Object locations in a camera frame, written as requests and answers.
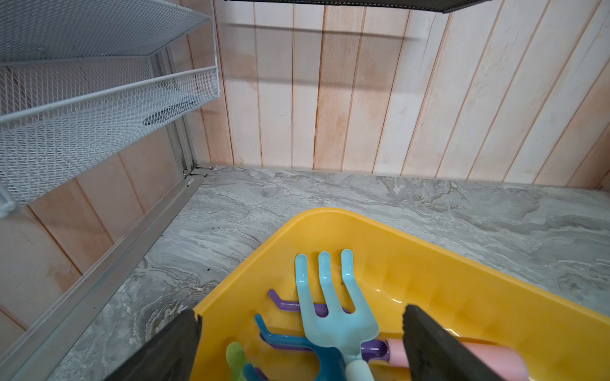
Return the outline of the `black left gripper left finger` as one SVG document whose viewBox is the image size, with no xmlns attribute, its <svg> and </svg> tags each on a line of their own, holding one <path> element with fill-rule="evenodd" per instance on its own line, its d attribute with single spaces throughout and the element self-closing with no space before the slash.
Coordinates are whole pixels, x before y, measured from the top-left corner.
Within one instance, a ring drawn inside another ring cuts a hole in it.
<svg viewBox="0 0 610 381">
<path fill-rule="evenodd" d="M 201 318 L 182 311 L 106 379 L 189 380 L 201 333 Z"/>
</svg>

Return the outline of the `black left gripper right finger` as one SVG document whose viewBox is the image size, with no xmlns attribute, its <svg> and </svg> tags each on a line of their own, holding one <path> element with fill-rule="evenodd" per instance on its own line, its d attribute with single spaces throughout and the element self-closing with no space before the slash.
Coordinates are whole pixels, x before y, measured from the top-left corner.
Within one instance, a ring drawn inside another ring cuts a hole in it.
<svg viewBox="0 0 610 381">
<path fill-rule="evenodd" d="M 500 380 L 420 307 L 409 304 L 403 313 L 403 347 L 413 380 Z"/>
</svg>

